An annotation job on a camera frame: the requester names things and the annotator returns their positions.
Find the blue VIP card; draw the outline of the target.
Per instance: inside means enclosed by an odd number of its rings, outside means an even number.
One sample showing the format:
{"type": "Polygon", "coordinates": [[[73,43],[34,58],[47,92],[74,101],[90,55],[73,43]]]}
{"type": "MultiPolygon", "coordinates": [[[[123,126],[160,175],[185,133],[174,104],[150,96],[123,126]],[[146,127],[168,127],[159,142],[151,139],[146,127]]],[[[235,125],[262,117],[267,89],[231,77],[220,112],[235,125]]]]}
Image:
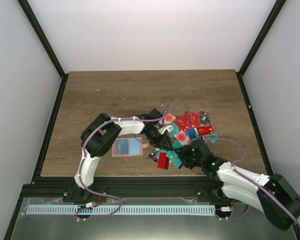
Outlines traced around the blue VIP card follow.
{"type": "Polygon", "coordinates": [[[128,153],[127,154],[129,156],[141,155],[143,153],[142,141],[141,141],[140,137],[128,138],[127,143],[128,143],[128,153]]]}

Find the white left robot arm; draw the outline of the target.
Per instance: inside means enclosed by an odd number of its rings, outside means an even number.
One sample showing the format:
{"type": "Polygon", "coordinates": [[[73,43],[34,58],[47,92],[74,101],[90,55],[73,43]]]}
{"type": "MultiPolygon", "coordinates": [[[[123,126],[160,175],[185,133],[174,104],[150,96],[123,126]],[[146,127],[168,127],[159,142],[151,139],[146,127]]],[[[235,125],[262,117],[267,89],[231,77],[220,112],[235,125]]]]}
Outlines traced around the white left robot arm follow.
{"type": "Polygon", "coordinates": [[[164,123],[171,109],[170,107],[160,112],[154,108],[148,114],[131,117],[113,117],[105,112],[99,114],[80,136],[82,155],[74,176],[77,184],[75,197],[81,202],[87,202],[91,198],[92,189],[89,186],[94,182],[97,165],[119,136],[143,134],[153,147],[172,151],[173,146],[169,135],[165,130],[159,130],[157,127],[159,122],[164,123]]]}

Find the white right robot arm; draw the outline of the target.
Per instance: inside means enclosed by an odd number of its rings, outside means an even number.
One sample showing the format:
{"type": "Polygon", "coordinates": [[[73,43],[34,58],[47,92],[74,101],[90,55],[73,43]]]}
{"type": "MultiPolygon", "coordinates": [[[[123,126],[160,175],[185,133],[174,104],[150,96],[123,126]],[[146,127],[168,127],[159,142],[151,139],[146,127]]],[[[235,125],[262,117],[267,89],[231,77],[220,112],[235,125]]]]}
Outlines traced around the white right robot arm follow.
{"type": "Polygon", "coordinates": [[[298,224],[300,196],[282,175],[240,168],[234,161],[214,156],[203,139],[182,146],[176,153],[186,168],[200,167],[207,177],[222,182],[212,188],[215,200],[229,198],[245,203],[264,213],[282,231],[298,224]]]}

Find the red stripe card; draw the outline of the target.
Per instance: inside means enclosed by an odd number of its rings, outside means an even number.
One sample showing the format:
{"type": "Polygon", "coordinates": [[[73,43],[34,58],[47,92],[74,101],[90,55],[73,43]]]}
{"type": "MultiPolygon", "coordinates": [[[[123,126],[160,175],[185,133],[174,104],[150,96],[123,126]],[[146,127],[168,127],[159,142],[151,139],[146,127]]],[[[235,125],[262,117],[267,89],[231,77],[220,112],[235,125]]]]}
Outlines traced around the red stripe card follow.
{"type": "Polygon", "coordinates": [[[157,168],[162,170],[168,170],[169,165],[170,165],[170,159],[167,157],[167,153],[160,152],[157,161],[157,168]]]}

